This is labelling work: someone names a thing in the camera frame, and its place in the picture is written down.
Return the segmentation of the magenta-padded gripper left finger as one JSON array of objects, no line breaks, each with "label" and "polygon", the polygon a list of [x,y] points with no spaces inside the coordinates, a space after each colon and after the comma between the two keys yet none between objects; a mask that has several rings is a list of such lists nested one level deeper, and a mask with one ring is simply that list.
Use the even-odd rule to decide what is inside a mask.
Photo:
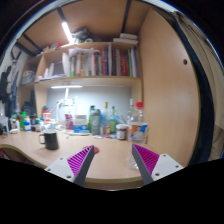
[{"label": "magenta-padded gripper left finger", "polygon": [[94,146],[90,145],[69,158],[58,158],[46,168],[46,171],[83,187],[94,155]]}]

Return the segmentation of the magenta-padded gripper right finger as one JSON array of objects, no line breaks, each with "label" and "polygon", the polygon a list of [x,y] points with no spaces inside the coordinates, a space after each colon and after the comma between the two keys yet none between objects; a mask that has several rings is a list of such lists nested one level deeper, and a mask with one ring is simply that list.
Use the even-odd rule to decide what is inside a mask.
[{"label": "magenta-padded gripper right finger", "polygon": [[132,145],[132,155],[145,185],[183,169],[168,154],[158,155],[137,144]]}]

